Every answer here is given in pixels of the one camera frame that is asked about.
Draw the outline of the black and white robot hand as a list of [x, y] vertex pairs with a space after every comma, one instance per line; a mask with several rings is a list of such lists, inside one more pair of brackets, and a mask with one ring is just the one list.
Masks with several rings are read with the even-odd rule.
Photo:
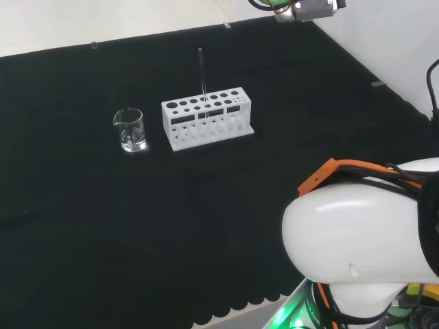
[[346, 7], [345, 0], [248, 0], [254, 8], [271, 12], [278, 22], [305, 22], [332, 17]]

